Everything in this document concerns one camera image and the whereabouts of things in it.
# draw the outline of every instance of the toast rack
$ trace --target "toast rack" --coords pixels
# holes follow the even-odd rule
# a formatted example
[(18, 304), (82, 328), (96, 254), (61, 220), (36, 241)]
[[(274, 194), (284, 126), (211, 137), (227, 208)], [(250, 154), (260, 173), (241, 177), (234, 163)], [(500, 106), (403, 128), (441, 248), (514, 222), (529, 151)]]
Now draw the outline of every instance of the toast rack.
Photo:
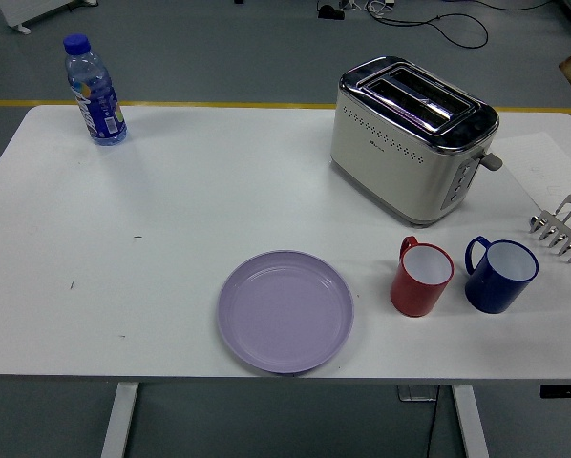
[(563, 219), (559, 217), (561, 210), (563, 210), (566, 205), (571, 205), (571, 195), (563, 200), (555, 213), (551, 214), (546, 210), (542, 210), (539, 217), (531, 217), (530, 219), (530, 233), (537, 232), (542, 228), (542, 232), (539, 236), (540, 240), (553, 236), (549, 242), (549, 248), (553, 248), (561, 243), (558, 256), (571, 251), (571, 209)]

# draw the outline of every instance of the plastic bottle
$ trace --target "plastic bottle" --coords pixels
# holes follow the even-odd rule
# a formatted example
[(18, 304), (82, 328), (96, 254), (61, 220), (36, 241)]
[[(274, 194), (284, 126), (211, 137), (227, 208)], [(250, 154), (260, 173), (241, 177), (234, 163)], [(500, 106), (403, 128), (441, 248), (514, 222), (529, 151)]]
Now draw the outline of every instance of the plastic bottle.
[(126, 123), (107, 69), (86, 35), (69, 35), (63, 45), (69, 84), (91, 138), (102, 146), (119, 143), (126, 137)]

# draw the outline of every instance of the mug handle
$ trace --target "mug handle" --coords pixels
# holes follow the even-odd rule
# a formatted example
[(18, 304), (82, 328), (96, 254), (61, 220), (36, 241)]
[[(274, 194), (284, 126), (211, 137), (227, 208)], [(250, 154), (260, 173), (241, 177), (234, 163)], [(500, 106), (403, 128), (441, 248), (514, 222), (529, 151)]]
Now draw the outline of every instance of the mug handle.
[(415, 246), (417, 244), (419, 244), (419, 242), (415, 237), (413, 236), (405, 237), (404, 240), (402, 240), (402, 245), (400, 245), (400, 260), (402, 260), (402, 256), (404, 255), (405, 251), (407, 251), (410, 247)]
[(477, 242), (483, 245), (485, 250), (487, 250), (487, 248), (489, 248), (489, 246), (492, 244), (483, 236), (475, 237), (470, 241), (470, 243), (468, 243), (468, 246), (466, 247), (466, 257), (464, 260), (466, 261), (466, 270), (470, 275), (473, 275), (476, 269), (476, 267), (473, 267), (473, 248), (475, 247), (475, 243)]

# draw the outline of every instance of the floor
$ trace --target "floor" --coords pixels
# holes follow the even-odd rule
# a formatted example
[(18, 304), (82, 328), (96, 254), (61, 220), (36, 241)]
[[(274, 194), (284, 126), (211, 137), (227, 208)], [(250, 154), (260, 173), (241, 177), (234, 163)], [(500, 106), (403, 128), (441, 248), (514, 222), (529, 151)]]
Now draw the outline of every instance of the floor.
[[(385, 17), (422, 22), (453, 12), (480, 21), (487, 44), (462, 48), (436, 28), (459, 45), (482, 45), (470, 17), (397, 28), (361, 10), (318, 19), (311, 0), (100, 0), (30, 21), (30, 35), (0, 13), (0, 155), (33, 105), (72, 101), (61, 41), (76, 31), (89, 35), (127, 103), (333, 104), (342, 73), (397, 55), (500, 110), (571, 114), (558, 68), (571, 55), (571, 21), (560, 2), (504, 11), (398, 0)], [(0, 377), (0, 457), (99, 456), (115, 390), (115, 381)], [(464, 456), (451, 392), (440, 393), (430, 456)], [(534, 382), (477, 385), (475, 393), (490, 456), (571, 457), (571, 400), (542, 400)], [(384, 383), (155, 382), (139, 392), (126, 456), (420, 457), (433, 415), (434, 403), (402, 403)]]

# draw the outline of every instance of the white toaster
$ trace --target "white toaster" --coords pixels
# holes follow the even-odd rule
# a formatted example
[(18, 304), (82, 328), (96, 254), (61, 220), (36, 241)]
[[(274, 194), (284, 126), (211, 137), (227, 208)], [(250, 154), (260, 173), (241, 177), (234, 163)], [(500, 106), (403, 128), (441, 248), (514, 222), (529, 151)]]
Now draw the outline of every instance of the white toaster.
[(454, 210), (499, 124), (484, 102), (398, 57), (379, 57), (345, 73), (331, 156), (349, 176), (413, 224)]

